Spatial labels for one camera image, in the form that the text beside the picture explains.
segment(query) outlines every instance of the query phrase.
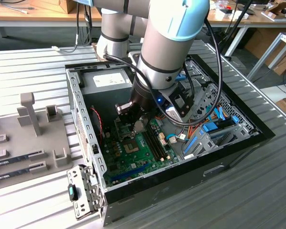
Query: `black latch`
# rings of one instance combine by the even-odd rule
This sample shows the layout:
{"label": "black latch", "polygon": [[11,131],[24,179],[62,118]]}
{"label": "black latch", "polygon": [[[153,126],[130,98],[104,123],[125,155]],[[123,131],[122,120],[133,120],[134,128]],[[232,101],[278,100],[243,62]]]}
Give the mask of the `black latch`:
{"label": "black latch", "polygon": [[69,184],[68,186],[69,198],[71,201],[78,200],[78,195],[76,191],[76,187],[73,184]]}
{"label": "black latch", "polygon": [[93,154],[98,154],[99,153],[99,149],[98,149],[96,144],[92,145],[92,149],[93,149]]}

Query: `gray workbench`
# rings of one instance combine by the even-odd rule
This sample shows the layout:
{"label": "gray workbench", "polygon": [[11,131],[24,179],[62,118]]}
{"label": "gray workbench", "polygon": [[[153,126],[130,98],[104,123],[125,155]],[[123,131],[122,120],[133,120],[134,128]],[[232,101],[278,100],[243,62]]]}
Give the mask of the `gray workbench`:
{"label": "gray workbench", "polygon": [[[217,72],[210,46],[195,41],[190,54],[199,54]],[[64,65],[91,61],[96,58],[88,47],[69,55],[51,49],[0,52],[0,116],[16,113],[20,92],[35,93],[36,110],[56,104],[64,112],[73,164],[82,163]],[[286,228],[286,115],[228,62],[223,65],[224,81],[275,138],[233,169],[108,228]],[[0,228],[101,228],[98,215],[75,220],[67,186],[62,171],[0,189]]]}

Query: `wooden desk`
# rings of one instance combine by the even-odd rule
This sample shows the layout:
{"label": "wooden desk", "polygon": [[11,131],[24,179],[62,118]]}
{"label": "wooden desk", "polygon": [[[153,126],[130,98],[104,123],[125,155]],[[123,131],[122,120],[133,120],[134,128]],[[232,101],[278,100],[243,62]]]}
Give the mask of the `wooden desk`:
{"label": "wooden desk", "polygon": [[[235,9],[235,2],[229,1],[229,6],[232,9]],[[228,48],[225,56],[231,56],[238,46],[239,42],[243,38],[244,34],[249,28],[286,28],[286,22],[273,22],[270,19],[266,18],[261,14],[263,10],[252,9],[255,12],[255,15],[249,15],[248,19],[242,19],[239,23],[238,27],[240,28],[236,36],[234,37],[230,47]],[[213,27],[228,27],[231,19],[224,18],[222,20],[216,19],[215,10],[211,10],[208,16],[208,20],[210,21]]]}
{"label": "wooden desk", "polygon": [[[233,9],[235,2],[229,4]],[[27,2],[19,3],[17,6],[29,6]],[[35,7],[35,10],[27,10],[29,14],[24,14],[3,7],[0,4],[0,32],[4,35],[3,27],[62,27],[76,26],[76,9],[70,14],[59,13],[51,10]],[[250,15],[247,20],[242,20],[238,27],[240,30],[236,34],[233,42],[226,52],[226,56],[231,56],[248,28],[286,28],[286,23],[272,22],[261,14],[261,10],[254,10],[255,15]],[[215,10],[211,10],[208,16],[213,27],[228,27],[230,19],[218,20],[215,16]],[[101,26],[102,17],[96,8],[92,8],[92,22],[94,27]],[[80,26],[86,26],[81,8]]]}
{"label": "wooden desk", "polygon": [[[15,6],[30,6],[28,1]],[[59,13],[33,6],[34,10],[26,10],[28,14],[8,9],[0,4],[0,27],[62,27],[76,26],[76,9],[69,14]],[[92,24],[100,27],[102,17],[96,8],[92,8]],[[80,26],[86,26],[83,7],[80,7]]]}

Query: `metal rack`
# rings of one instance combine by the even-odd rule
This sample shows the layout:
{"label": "metal rack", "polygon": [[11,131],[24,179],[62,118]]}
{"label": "metal rack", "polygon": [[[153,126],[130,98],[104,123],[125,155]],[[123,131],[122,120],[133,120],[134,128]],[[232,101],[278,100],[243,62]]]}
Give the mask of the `metal rack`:
{"label": "metal rack", "polygon": [[[272,44],[269,46],[269,48],[266,50],[264,55],[259,59],[259,61],[256,63],[256,65],[253,67],[251,72],[247,75],[247,79],[251,80],[255,74],[258,72],[258,70],[261,68],[261,66],[265,63],[266,59],[269,57],[271,52],[281,43],[286,43],[286,33],[279,33],[278,36],[275,38],[275,40],[272,42]],[[280,51],[280,53],[276,56],[276,58],[273,59],[273,61],[269,64],[268,68],[273,69],[277,63],[283,58],[283,55],[286,53],[286,45],[284,48]]]}

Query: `label sticker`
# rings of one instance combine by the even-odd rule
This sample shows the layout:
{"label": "label sticker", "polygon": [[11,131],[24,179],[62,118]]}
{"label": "label sticker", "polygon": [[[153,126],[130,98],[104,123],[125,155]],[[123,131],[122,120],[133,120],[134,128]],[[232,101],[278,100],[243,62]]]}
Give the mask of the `label sticker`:
{"label": "label sticker", "polygon": [[93,78],[97,87],[105,87],[110,85],[116,85],[125,83],[125,80],[121,73],[112,73],[107,75],[96,75]]}

